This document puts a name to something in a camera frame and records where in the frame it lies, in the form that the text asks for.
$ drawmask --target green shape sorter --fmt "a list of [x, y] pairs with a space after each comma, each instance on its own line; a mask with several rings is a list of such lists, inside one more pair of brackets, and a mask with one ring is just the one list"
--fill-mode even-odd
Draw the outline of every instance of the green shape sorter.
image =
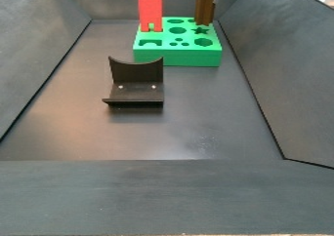
[[163, 57], [175, 66], [219, 66], [222, 51], [212, 24], [195, 25], [192, 18], [163, 18], [163, 31], [139, 30], [134, 43], [135, 62]]

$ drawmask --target shape sorter hole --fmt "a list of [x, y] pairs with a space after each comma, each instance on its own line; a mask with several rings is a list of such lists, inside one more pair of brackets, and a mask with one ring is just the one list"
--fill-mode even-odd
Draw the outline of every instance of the shape sorter hole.
[[167, 20], [170, 23], [183, 23], [183, 20]]
[[140, 39], [139, 45], [144, 46], [146, 44], [155, 44], [156, 46], [162, 46], [162, 40], [159, 40], [159, 39]]
[[207, 38], [198, 38], [198, 39], [195, 39], [195, 44], [200, 45], [202, 47], [207, 47], [207, 46], [212, 45], [214, 43]]
[[182, 27], [170, 28], [170, 32], [174, 33], [174, 34], [183, 34], [183, 33], [186, 33], [186, 31], [187, 30], [184, 28], [182, 28]]

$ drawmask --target black plastic stand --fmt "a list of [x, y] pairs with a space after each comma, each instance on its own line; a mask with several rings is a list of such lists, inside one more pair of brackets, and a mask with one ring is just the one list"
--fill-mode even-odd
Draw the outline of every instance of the black plastic stand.
[[114, 79], [108, 105], [163, 105], [163, 58], [147, 63], [127, 63], [110, 57]]

